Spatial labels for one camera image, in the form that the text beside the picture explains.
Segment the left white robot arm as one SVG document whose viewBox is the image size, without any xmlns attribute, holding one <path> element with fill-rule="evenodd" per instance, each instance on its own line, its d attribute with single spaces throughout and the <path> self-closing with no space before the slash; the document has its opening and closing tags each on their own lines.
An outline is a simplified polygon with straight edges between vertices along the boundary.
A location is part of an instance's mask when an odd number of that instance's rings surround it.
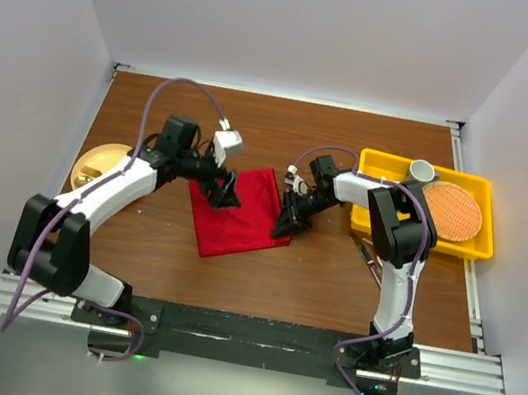
<svg viewBox="0 0 528 395">
<path fill-rule="evenodd" d="M 221 122 L 204 152 L 198 149 L 199 135 L 192 118 L 172 115 L 160 133 L 146 137 L 86 185 L 54 198 L 32 196 L 8 252 L 10 268 L 56 295 L 96 303 L 104 324 L 121 326 L 130 316 L 133 291 L 91 264 L 95 231 L 132 202 L 178 178 L 196 182 L 212 208 L 241 205 L 237 175 L 225 166 L 227 156 L 244 148 L 240 133 Z"/>
</svg>

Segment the red cloth napkin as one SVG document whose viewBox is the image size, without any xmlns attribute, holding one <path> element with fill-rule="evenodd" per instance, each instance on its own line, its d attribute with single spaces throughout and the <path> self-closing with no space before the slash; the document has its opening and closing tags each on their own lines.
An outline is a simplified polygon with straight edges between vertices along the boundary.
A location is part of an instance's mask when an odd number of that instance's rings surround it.
<svg viewBox="0 0 528 395">
<path fill-rule="evenodd" d="M 290 237 L 273 238 L 281 198 L 272 168 L 241 171 L 236 193 L 240 207 L 210 207 L 196 181 L 189 182 L 192 215 L 201 257 L 286 247 Z"/>
</svg>

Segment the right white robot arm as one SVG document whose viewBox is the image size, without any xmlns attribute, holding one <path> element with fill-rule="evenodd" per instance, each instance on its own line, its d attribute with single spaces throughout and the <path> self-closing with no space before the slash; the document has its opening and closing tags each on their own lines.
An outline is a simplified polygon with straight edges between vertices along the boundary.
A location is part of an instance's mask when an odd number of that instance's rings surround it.
<svg viewBox="0 0 528 395">
<path fill-rule="evenodd" d="M 295 165 L 288 168 L 290 187 L 271 237 L 292 237 L 310 229 L 312 216 L 334 206 L 348 203 L 368 209 L 382 277 L 379 307 L 371 324 L 371 333 L 379 339 L 366 345 L 364 355 L 369 367 L 386 372 L 400 362 L 401 350 L 394 341 L 413 334 L 418 280 L 437 243 L 422 185 L 375 179 L 356 168 L 340 169 L 331 155 L 314 158 L 309 167 L 311 185 L 297 175 Z"/>
</svg>

